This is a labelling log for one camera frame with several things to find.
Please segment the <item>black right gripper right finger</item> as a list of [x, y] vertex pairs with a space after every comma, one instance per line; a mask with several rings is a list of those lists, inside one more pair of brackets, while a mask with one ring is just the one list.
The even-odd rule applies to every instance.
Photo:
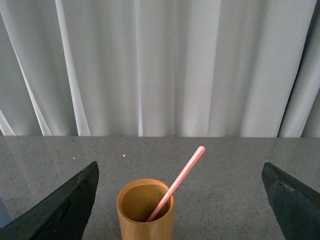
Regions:
[[263, 166], [261, 178], [284, 238], [318, 240], [320, 193], [268, 161]]

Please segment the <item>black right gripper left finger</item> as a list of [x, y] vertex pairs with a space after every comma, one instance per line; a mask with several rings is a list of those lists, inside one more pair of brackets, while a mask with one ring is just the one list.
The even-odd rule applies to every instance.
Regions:
[[99, 181], [93, 161], [0, 230], [2, 240], [80, 240], [92, 213]]

